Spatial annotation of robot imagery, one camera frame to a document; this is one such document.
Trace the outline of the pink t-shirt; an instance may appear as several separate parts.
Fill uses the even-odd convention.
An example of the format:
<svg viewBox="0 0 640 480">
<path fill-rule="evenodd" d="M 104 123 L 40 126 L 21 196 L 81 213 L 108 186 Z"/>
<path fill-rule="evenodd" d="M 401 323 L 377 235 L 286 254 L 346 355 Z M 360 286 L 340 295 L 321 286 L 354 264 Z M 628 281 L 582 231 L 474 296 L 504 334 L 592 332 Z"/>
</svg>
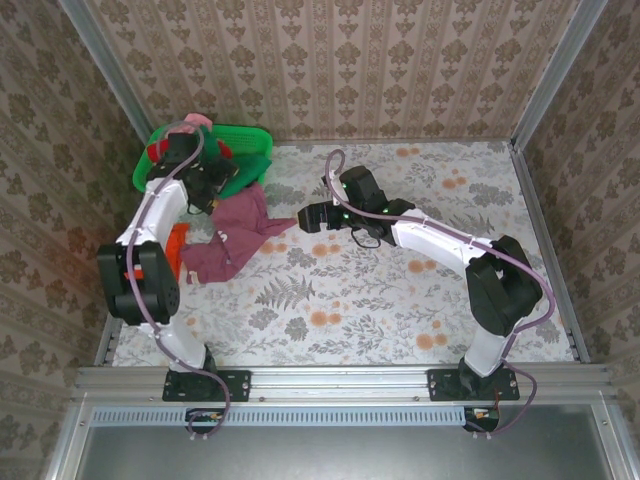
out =
<svg viewBox="0 0 640 480">
<path fill-rule="evenodd" d="M 200 113 L 189 113 L 185 116 L 182 127 L 187 133 L 194 133 L 196 130 L 201 128 L 211 132 L 213 128 L 213 121 Z"/>
</svg>

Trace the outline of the green plastic basket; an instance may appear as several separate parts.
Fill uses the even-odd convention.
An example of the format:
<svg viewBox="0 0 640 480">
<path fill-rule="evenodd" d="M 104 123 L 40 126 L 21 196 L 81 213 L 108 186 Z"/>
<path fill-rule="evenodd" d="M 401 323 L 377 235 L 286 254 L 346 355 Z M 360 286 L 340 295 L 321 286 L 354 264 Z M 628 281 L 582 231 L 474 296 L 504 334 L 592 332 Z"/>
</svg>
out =
<svg viewBox="0 0 640 480">
<path fill-rule="evenodd" d="M 205 136 L 204 151 L 207 155 L 213 155 L 217 150 L 217 140 L 227 140 L 232 145 L 248 145 L 253 144 L 266 144 L 272 145 L 273 139 L 271 135 L 260 128 L 238 125 L 220 125 L 215 124 L 211 132 L 201 128 Z"/>
</svg>

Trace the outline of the folded orange t-shirt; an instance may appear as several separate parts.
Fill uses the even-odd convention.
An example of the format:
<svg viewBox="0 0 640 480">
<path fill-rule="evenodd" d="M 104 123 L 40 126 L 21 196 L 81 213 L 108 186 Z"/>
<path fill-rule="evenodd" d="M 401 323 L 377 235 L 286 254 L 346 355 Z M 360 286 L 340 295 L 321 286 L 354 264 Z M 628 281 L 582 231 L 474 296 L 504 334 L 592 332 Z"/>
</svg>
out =
<svg viewBox="0 0 640 480">
<path fill-rule="evenodd" d="M 188 223 L 176 223 L 169 234 L 166 243 L 166 256 L 171 270 L 177 280 L 180 279 L 182 266 L 181 249 L 186 245 L 186 235 L 189 231 Z"/>
</svg>

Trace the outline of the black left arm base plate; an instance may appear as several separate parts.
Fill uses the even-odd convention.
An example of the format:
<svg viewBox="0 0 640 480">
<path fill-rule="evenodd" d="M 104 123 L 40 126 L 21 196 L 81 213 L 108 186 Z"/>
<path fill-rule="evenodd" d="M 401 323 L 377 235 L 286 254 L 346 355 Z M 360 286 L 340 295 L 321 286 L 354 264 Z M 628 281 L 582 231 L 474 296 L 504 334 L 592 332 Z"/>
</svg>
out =
<svg viewBox="0 0 640 480">
<path fill-rule="evenodd" d="M 218 377 L 229 390 L 232 402 L 246 402 L 251 389 L 249 370 L 222 370 Z M 224 402 L 220 384 L 209 376 L 168 370 L 162 393 L 165 402 Z"/>
</svg>

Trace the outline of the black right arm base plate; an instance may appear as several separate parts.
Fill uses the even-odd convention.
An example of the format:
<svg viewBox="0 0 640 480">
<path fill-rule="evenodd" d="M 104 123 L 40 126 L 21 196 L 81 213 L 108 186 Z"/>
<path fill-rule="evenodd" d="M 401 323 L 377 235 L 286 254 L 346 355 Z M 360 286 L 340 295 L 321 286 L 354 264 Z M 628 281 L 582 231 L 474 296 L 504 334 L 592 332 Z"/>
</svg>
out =
<svg viewBox="0 0 640 480">
<path fill-rule="evenodd" d="M 457 368 L 431 369 L 427 371 L 427 381 L 433 402 L 520 399 L 515 373 L 510 369 L 499 368 L 488 377 L 460 372 Z"/>
</svg>

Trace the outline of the floral table covering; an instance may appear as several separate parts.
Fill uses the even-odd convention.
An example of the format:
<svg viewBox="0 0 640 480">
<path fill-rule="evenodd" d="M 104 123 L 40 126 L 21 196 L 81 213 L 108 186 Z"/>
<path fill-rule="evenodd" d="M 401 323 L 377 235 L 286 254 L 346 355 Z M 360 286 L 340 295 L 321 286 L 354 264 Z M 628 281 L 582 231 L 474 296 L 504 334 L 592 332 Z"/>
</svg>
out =
<svg viewBox="0 0 640 480">
<path fill-rule="evenodd" d="M 519 241 L 540 255 L 503 141 L 351 144 L 341 164 L 367 167 L 390 199 L 469 234 Z M 269 239 L 224 283 L 180 278 L 178 318 L 221 366 L 455 363 L 477 325 L 466 282 L 417 252 L 362 232 Z"/>
</svg>

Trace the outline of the maroon t-shirt with star print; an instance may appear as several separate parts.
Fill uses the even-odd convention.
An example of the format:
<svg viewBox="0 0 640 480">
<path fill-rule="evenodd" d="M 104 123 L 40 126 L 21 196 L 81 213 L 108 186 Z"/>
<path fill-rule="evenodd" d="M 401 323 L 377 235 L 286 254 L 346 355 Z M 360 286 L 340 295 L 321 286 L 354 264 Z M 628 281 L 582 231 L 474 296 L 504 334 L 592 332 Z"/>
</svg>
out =
<svg viewBox="0 0 640 480">
<path fill-rule="evenodd" d="M 211 214 L 214 227 L 207 243 L 180 251 L 189 284 L 221 283 L 233 279 L 270 238 L 295 226 L 294 218 L 271 218 L 262 186 L 254 183 L 218 201 Z"/>
</svg>

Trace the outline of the aluminium frame post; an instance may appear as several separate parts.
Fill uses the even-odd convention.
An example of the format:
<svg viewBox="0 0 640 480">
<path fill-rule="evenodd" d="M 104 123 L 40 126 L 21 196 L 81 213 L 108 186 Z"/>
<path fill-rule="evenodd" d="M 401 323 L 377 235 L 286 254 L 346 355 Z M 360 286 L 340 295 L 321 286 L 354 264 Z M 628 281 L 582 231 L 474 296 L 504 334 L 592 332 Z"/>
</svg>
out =
<svg viewBox="0 0 640 480">
<path fill-rule="evenodd" d="M 85 0 L 59 0 L 59 2 L 136 134 L 141 140 L 147 140 L 154 128 L 95 15 Z"/>
<path fill-rule="evenodd" d="M 523 150 L 533 136 L 606 3 L 607 0 L 580 0 L 511 135 L 511 145 L 515 150 Z"/>
</svg>

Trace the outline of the grey metal sheet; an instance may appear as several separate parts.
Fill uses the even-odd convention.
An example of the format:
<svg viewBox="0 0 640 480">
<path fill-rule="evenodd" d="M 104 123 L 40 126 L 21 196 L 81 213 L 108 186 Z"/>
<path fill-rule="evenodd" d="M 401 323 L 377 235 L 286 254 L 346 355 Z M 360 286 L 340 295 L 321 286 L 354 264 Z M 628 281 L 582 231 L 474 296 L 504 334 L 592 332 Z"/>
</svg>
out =
<svg viewBox="0 0 640 480">
<path fill-rule="evenodd" d="M 536 406 L 486 438 L 453 426 L 63 425 L 46 480 L 640 480 L 617 408 Z"/>
</svg>

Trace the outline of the red t-shirt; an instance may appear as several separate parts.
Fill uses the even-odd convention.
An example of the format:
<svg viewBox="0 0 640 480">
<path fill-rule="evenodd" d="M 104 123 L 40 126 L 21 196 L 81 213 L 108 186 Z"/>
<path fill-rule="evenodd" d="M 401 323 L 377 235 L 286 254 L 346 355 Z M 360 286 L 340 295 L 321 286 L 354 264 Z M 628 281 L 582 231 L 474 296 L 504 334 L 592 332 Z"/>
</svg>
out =
<svg viewBox="0 0 640 480">
<path fill-rule="evenodd" d="M 227 159 L 231 159 L 233 157 L 231 148 L 228 145 L 226 145 L 223 141 L 217 140 L 216 145 L 219 153 L 223 157 Z M 157 163 L 161 160 L 161 158 L 163 157 L 164 153 L 168 150 L 168 148 L 169 148 L 169 140 L 164 139 L 147 146 L 146 153 L 152 163 Z"/>
</svg>

